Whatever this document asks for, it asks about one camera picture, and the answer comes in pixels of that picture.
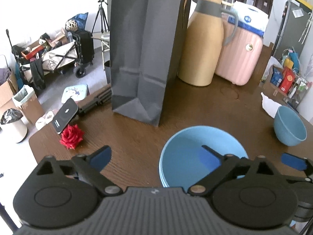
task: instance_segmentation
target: large blue bowl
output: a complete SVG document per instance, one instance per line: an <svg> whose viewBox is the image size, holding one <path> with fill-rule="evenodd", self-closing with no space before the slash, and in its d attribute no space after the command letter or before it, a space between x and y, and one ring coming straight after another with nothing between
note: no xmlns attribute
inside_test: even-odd
<svg viewBox="0 0 313 235"><path fill-rule="evenodd" d="M216 158L202 145L221 155L248 157L239 141L225 131L210 126L183 129L168 140L161 153L159 173L164 187L183 187L187 191L218 167Z"/></svg>
<svg viewBox="0 0 313 235"><path fill-rule="evenodd" d="M274 131L279 141L287 146L296 146L306 140L306 127L291 108L280 106L274 119Z"/></svg>

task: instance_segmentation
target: ribbed black surface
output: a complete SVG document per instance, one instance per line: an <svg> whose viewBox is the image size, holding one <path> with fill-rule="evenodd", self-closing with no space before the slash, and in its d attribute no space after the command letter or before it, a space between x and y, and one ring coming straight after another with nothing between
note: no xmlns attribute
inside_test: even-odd
<svg viewBox="0 0 313 235"><path fill-rule="evenodd" d="M181 188L129 188L106 198L85 221L61 230L21 227L15 235L296 235L288 227L249 231L226 223L204 198L186 195Z"/></svg>

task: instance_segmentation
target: tripod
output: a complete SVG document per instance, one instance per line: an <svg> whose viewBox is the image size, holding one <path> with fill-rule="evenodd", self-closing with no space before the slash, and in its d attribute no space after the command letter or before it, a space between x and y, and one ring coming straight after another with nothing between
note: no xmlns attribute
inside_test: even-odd
<svg viewBox="0 0 313 235"><path fill-rule="evenodd" d="M107 22L107 20L106 20L106 15L105 15L104 9L103 9L103 7L102 7L102 3L103 3L103 2L104 2L106 5L108 5L107 2L105 2L104 0L99 0L99 1L98 1L98 3L100 3L100 4L99 4L98 13L97 13L97 15L96 15L96 19L95 19L95 21L94 21L94 26L95 26L95 25L96 25L96 21L97 21L98 16L99 16L99 13L100 13L100 18L101 18L101 33L103 33L103 24L104 24L104 30L105 30L105 32L110 31L108 22Z"/></svg>

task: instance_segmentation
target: small side table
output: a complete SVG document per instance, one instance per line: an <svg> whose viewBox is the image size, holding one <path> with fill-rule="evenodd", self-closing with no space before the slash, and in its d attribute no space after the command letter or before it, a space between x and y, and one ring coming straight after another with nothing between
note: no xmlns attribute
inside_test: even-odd
<svg viewBox="0 0 313 235"><path fill-rule="evenodd" d="M101 41L102 64L104 70L104 52L110 51L110 32L93 33L92 38Z"/></svg>

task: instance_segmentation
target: white tissue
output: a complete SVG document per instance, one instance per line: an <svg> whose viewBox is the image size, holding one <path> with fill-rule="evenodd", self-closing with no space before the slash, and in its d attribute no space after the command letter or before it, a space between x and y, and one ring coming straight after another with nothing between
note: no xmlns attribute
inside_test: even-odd
<svg viewBox="0 0 313 235"><path fill-rule="evenodd" d="M40 118L37 120L36 124L35 124L35 126L36 126L36 128L37 128L38 131L39 131L41 128L43 128L45 125L46 125L46 122L45 122L45 119L44 119L43 117L40 117Z"/></svg>
<svg viewBox="0 0 313 235"><path fill-rule="evenodd" d="M49 111L46 115L46 118L45 118L45 122L46 124L49 124L54 118L54 114L52 111Z"/></svg>
<svg viewBox="0 0 313 235"><path fill-rule="evenodd" d="M268 98L266 95L261 93L262 95L262 108L269 114L272 118L275 118L276 112L281 104L273 101L272 99Z"/></svg>

